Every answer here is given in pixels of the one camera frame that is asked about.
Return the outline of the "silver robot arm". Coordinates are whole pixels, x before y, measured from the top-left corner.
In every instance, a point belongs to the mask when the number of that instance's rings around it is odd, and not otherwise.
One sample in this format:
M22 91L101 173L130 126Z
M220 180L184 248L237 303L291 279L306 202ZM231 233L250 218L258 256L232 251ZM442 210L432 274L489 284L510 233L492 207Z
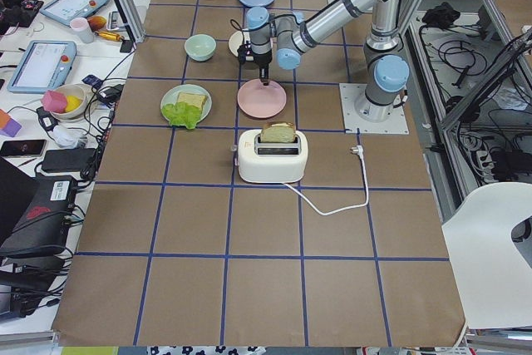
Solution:
M285 94L271 81L268 69L277 62L292 71L305 52L314 49L333 33L360 17L372 13L372 25L364 45L370 81L354 101L355 112L374 123L385 121L398 94L404 90L410 70L395 50L400 39L398 11L401 0L333 0L309 19L295 12L274 15L265 7L246 12L242 32L249 39L239 48L239 62L252 57L259 68L258 78L243 84L238 92L239 108L258 119L276 116L285 106Z

